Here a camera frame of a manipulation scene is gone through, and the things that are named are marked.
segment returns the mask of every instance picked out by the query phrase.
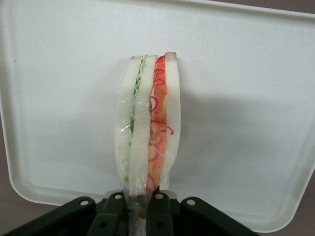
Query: black holder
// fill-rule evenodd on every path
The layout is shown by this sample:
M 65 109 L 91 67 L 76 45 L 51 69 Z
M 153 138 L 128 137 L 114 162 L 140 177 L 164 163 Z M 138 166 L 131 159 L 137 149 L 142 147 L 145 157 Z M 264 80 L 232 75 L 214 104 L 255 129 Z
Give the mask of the black holder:
M 80 197 L 4 236 L 127 236 L 124 194 L 115 192 L 98 204 Z M 152 194 L 147 236 L 258 236 L 205 201 L 190 197 L 179 203 L 170 191 Z

